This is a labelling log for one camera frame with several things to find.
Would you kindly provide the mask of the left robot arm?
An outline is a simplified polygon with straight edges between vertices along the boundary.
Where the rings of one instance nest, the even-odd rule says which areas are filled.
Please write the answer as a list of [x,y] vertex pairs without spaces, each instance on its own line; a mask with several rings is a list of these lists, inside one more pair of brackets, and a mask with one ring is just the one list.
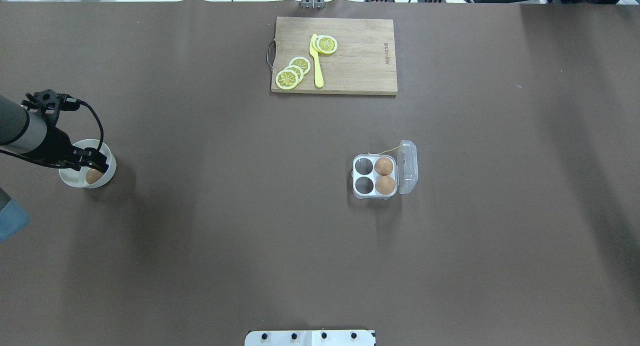
[[[89,109],[99,129],[98,139],[71,143],[57,127],[61,112]],[[105,130],[93,107],[80,98],[47,89],[26,93],[17,104],[1,98],[1,153],[42,168],[57,169],[67,185],[99,188],[117,170],[117,160],[105,144]]]

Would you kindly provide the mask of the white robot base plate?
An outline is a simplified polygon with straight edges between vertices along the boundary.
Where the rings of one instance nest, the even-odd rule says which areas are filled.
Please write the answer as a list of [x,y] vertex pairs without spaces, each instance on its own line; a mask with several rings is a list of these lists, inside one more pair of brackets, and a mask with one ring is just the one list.
[[247,333],[245,346],[375,346],[374,330],[254,330]]

